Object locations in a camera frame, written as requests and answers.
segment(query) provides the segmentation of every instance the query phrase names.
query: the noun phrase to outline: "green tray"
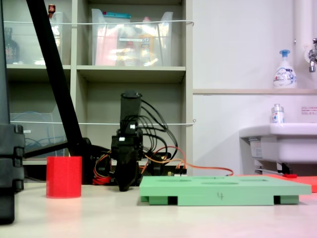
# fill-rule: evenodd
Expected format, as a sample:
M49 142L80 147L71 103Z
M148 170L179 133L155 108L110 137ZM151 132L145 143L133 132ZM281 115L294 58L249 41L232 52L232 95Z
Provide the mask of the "green tray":
M141 202L148 202L150 205L298 204L299 195L311 192L310 185L265 176L144 176L140 185Z

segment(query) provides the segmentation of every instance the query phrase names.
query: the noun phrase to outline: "bottle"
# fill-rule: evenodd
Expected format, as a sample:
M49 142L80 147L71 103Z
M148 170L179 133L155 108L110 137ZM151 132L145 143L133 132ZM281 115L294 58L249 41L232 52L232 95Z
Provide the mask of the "bottle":
M287 55L291 53L289 50L282 50L282 62L277 68L275 78L273 80L274 88L297 88L297 77L294 68L288 62Z
M149 17L144 17L143 22L150 22ZM153 55L153 44L154 44L154 36L149 34L151 25L150 24L142 24L142 34L140 35L141 41L141 49L140 49L140 61L141 66L151 66L152 55Z
M55 5L54 4L50 4L49 5L49 10L48 10L50 21L52 20L52 17L53 17L53 14L55 13L55 11L56 11Z
M20 61L20 48L18 44L12 40L12 28L4 28L5 41L5 59L6 63L18 63Z
M125 66L136 66L136 50L132 41L127 41L126 52L124 53Z
M274 104L272 108L272 123L285 123L284 108L279 104Z

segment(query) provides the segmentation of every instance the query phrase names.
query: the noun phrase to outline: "soap dispenser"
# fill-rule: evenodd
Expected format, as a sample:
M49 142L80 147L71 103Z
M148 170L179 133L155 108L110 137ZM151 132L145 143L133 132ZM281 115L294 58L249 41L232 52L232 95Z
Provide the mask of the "soap dispenser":
M274 88L297 88L297 78L294 68L288 61L289 50L279 52L282 55L282 62L277 68L275 78L273 80Z

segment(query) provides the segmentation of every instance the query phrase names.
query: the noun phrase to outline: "red cup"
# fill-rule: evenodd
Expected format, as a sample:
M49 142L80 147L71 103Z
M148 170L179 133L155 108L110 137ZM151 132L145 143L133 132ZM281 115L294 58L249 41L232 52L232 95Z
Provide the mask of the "red cup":
M46 174L47 198L75 198L81 196L82 158L48 157Z

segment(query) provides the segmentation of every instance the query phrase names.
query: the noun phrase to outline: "tabletop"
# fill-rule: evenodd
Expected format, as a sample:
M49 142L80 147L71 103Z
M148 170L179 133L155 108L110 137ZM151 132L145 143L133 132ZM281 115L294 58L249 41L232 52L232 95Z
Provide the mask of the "tabletop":
M139 189L82 186L82 197L48 199L45 183L16 195L16 219L0 238L315 238L317 194L299 205L149 206Z

